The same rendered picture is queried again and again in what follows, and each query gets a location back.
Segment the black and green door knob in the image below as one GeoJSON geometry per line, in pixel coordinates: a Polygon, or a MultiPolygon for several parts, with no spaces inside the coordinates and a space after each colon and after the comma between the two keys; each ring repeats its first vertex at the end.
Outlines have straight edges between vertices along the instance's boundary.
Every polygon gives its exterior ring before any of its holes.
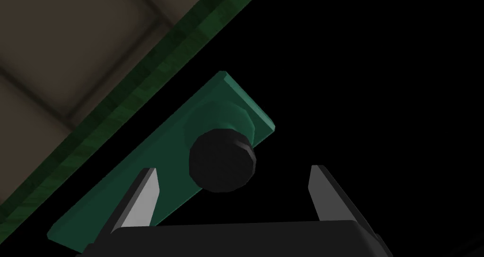
{"type": "Polygon", "coordinates": [[[268,115],[220,71],[54,223],[47,237],[84,251],[143,168],[153,170],[148,225],[158,225],[201,189],[234,191],[253,177],[254,147],[274,130],[268,115]]]}

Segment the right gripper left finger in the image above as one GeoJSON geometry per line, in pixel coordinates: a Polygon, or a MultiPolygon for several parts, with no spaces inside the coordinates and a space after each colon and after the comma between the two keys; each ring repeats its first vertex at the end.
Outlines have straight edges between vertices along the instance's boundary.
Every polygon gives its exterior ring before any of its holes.
{"type": "Polygon", "coordinates": [[[99,237],[104,238],[121,227],[149,226],[159,191],[156,168],[141,169],[99,232],[99,237]]]}

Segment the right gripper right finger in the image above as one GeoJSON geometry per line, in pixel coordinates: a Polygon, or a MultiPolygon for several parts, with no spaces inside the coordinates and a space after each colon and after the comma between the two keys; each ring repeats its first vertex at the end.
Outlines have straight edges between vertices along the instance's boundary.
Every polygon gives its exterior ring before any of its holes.
{"type": "Polygon", "coordinates": [[[348,197],[327,168],[312,165],[308,192],[321,221],[352,220],[359,223],[370,235],[377,237],[365,217],[348,197]]]}

